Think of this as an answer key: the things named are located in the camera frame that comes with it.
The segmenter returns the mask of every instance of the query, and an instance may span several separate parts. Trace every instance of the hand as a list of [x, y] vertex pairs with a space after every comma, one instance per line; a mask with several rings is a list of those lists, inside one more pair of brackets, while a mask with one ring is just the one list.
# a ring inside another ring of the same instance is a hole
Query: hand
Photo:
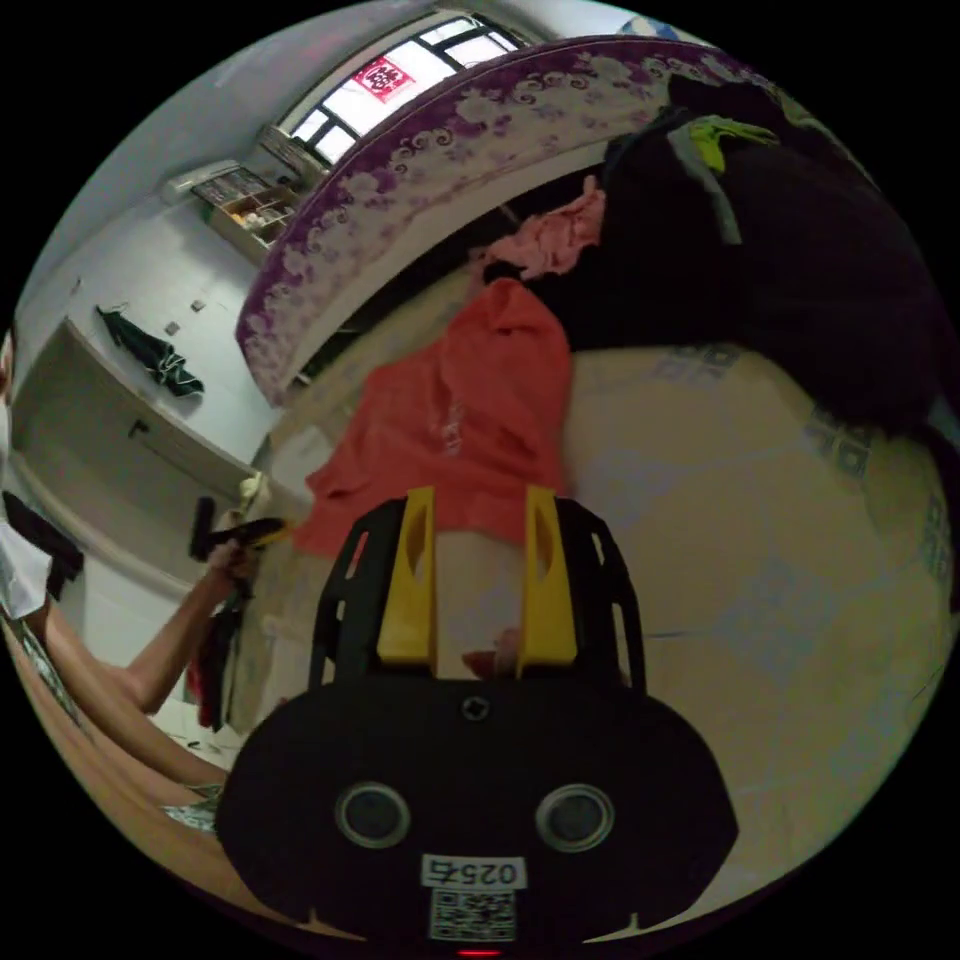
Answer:
[[249, 580], [256, 570], [253, 553], [236, 540], [215, 547], [207, 561], [207, 576], [217, 588], [217, 600], [225, 601], [237, 580]]

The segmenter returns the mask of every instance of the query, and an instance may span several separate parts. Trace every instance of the person's arm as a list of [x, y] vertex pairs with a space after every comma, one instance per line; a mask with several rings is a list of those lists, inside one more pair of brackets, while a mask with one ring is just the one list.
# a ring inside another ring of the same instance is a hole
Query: person's arm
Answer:
[[126, 670], [115, 668], [116, 679], [144, 713], [156, 713], [163, 706], [203, 643], [214, 611], [229, 598], [235, 579], [247, 576], [250, 562], [236, 544], [214, 551], [207, 572], [156, 637]]
[[168, 737], [125, 696], [109, 673], [47, 599], [24, 618], [45, 646], [60, 679], [80, 710], [119, 747], [176, 783], [223, 783], [226, 773]]

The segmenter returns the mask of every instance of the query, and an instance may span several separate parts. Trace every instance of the white wall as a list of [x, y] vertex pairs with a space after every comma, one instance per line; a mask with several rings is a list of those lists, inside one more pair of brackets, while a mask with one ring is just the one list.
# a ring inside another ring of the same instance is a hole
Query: white wall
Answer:
[[[159, 182], [245, 155], [259, 128], [278, 119], [317, 77], [428, 5], [375, 0], [314, 17], [240, 51], [174, 93], [92, 174], [40, 253], [21, 304], [64, 257]], [[178, 42], [193, 41], [186, 34], [173, 39], [172, 55]]]
[[637, 16], [592, 0], [498, 0], [506, 7], [542, 24], [558, 37], [588, 37], [616, 33], [628, 20]]
[[[204, 439], [249, 463], [279, 416], [257, 389], [234, 339], [237, 316], [256, 267], [200, 216], [199, 201], [177, 207], [149, 197], [71, 254], [23, 309], [18, 370], [33, 363], [64, 315], [100, 352], [146, 388], [160, 409]], [[191, 304], [206, 306], [195, 313]], [[202, 399], [177, 399], [124, 356], [96, 314], [121, 304], [124, 315], [168, 340], [206, 388]], [[179, 332], [164, 327], [175, 321]]]

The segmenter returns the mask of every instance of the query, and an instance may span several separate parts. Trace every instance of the window frame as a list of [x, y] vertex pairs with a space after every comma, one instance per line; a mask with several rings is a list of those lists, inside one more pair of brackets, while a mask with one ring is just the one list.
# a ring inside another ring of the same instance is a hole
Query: window frame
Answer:
[[[452, 37], [447, 37], [444, 40], [438, 40], [433, 44], [423, 39], [427, 34], [446, 26], [447, 24], [456, 23], [458, 20], [469, 20], [471, 23], [476, 24], [476, 26], [472, 27], [470, 30], [464, 30], [458, 34], [455, 34]], [[365, 70], [368, 66], [370, 66], [370, 64], [375, 63], [381, 57], [388, 56], [391, 50], [403, 46], [405, 43], [412, 42], [417, 44], [419, 47], [423, 48], [438, 60], [446, 64], [446, 66], [453, 70], [455, 74], [463, 73], [464, 71], [472, 68], [465, 67], [453, 56], [447, 53], [447, 51], [450, 48], [459, 46], [460, 44], [466, 43], [469, 40], [474, 40], [479, 37], [487, 37], [491, 40], [491, 42], [495, 43], [503, 50], [504, 56], [506, 56], [508, 53], [515, 52], [504, 48], [502, 44], [497, 42], [497, 40], [491, 36], [491, 34], [499, 34], [509, 43], [512, 43], [517, 50], [522, 50], [524, 47], [534, 46], [536, 43], [536, 41], [528, 39], [518, 31], [496, 23], [490, 17], [482, 14], [473, 13], [467, 10], [441, 10], [433, 16], [420, 18], [419, 20], [408, 24], [406, 28], [388, 34], [375, 45], [367, 47], [366, 50], [362, 51], [365, 56], [360, 66], [356, 67], [355, 69], [351, 67], [348, 74], [340, 76], [335, 83], [328, 85], [330, 76], [340, 74], [343, 68], [346, 67], [351, 61], [356, 60], [356, 58], [350, 58], [350, 61], [347, 61], [341, 65], [340, 68], [335, 71], [331, 71], [331, 74], [328, 74], [324, 80], [316, 84], [310, 93], [304, 97], [301, 102], [293, 108], [293, 110], [288, 112], [287, 116], [281, 121], [280, 124], [278, 124], [278, 126], [302, 149], [308, 151], [310, 156], [329, 172], [339, 161], [331, 162], [320, 152], [317, 147], [317, 144], [320, 142], [320, 140], [327, 136], [331, 130], [336, 128], [339, 128], [345, 134], [347, 134], [347, 136], [349, 136], [354, 143], [366, 136], [366, 134], [358, 133], [357, 130], [354, 129], [354, 127], [352, 127], [338, 113], [336, 113], [336, 111], [324, 106], [325, 101], [328, 100], [337, 90], [341, 89], [341, 87], [352, 80], [358, 73]], [[374, 46], [376, 47], [375, 53], [372, 52]], [[323, 123], [321, 123], [317, 130], [315, 130], [308, 139], [303, 139], [297, 136], [296, 131], [300, 129], [315, 113], [320, 113], [324, 117]]]

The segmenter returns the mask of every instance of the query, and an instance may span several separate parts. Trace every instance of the mattress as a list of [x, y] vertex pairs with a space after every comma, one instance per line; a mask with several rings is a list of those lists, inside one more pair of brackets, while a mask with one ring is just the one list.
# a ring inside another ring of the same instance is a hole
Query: mattress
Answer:
[[[339, 395], [389, 342], [358, 345], [371, 354]], [[565, 443], [577, 498], [629, 567], [650, 692], [705, 737], [741, 825], [681, 922], [816, 854], [906, 748], [960, 627], [943, 490], [922, 446], [836, 422], [725, 345], [578, 355]], [[468, 533], [437, 554], [440, 673], [463, 676], [461, 653], [519, 623], [521, 556]], [[329, 569], [268, 552], [269, 629], [242, 653], [263, 678], [254, 724], [305, 688]]]

